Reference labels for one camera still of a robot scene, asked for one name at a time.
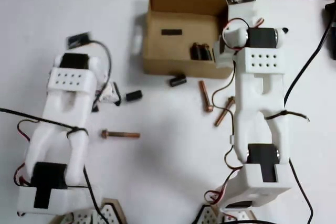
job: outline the white table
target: white table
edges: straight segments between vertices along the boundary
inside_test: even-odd
[[[290,29],[284,46],[286,89],[320,40],[321,10],[326,3],[257,0],[265,26]],[[229,149],[230,120],[214,128],[220,111],[203,112],[198,79],[188,78],[187,84],[170,88],[166,84],[170,77],[143,74],[141,42],[148,0],[0,0],[0,4],[1,107],[41,115],[54,56],[65,51],[66,37],[91,31],[113,53],[112,77],[122,94],[141,89],[144,95],[141,101],[119,108],[101,105],[100,113],[91,116],[92,144],[87,157],[91,181],[102,182],[105,197],[119,199],[130,224],[191,223],[203,193],[228,175],[223,155]],[[104,57],[97,46],[81,50]],[[311,119],[308,124],[290,116],[289,127],[291,157],[314,206],[313,223],[329,223],[334,211],[335,79],[336,61],[323,48],[287,105]],[[224,81],[205,83],[213,92]],[[224,103],[233,94],[234,85],[219,94],[217,101]],[[18,120],[13,115],[0,116],[1,223],[46,223],[49,216],[16,216],[18,188],[13,173],[27,148],[16,133]],[[23,128],[31,134],[34,126]],[[98,136],[103,128],[141,132],[141,138],[103,141]],[[255,213],[261,220],[279,224],[306,223],[309,215],[297,186]]]

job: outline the copper bolt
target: copper bolt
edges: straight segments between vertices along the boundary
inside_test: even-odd
[[[102,138],[107,138],[108,136],[139,138],[140,133],[115,132],[115,131],[108,131],[108,130],[103,130],[101,132]]]
[[[201,93],[204,100],[204,110],[206,112],[212,112],[214,110],[214,107],[210,104],[210,100],[208,97],[208,93],[206,92],[204,81],[199,81],[198,84],[200,84],[199,88],[201,89]]]
[[[236,103],[235,97],[229,97],[226,101],[225,108],[229,110],[232,107],[232,105],[235,103]],[[218,127],[221,124],[226,114],[227,114],[227,110],[223,110],[222,113],[219,115],[219,118],[215,122],[216,127]]]

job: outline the black capacitor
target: black capacitor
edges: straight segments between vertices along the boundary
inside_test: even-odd
[[[141,90],[134,91],[132,93],[126,94],[126,101],[131,102],[131,101],[136,101],[142,98],[142,92]]]
[[[198,43],[193,43],[190,48],[190,55],[192,60],[202,60],[201,46]]]
[[[175,86],[184,84],[186,82],[187,82],[187,79],[186,79],[185,75],[184,74],[180,74],[180,75],[176,76],[175,78],[169,80],[169,85],[171,87],[175,87]]]
[[[202,60],[212,60],[208,44],[201,45]]]

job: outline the electrolytic capacitor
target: electrolytic capacitor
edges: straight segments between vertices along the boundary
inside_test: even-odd
[[[186,79],[185,75],[184,74],[180,74],[180,75],[176,76],[175,78],[169,80],[169,85],[171,87],[175,87],[175,86],[184,84],[186,82],[187,82],[187,79]]]

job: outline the open cardboard box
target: open cardboard box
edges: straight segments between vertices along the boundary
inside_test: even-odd
[[[145,73],[227,78],[232,69],[217,69],[215,62],[192,60],[193,43],[212,48],[227,23],[226,0],[150,0],[144,41]],[[162,29],[181,29],[182,35],[164,36]]]

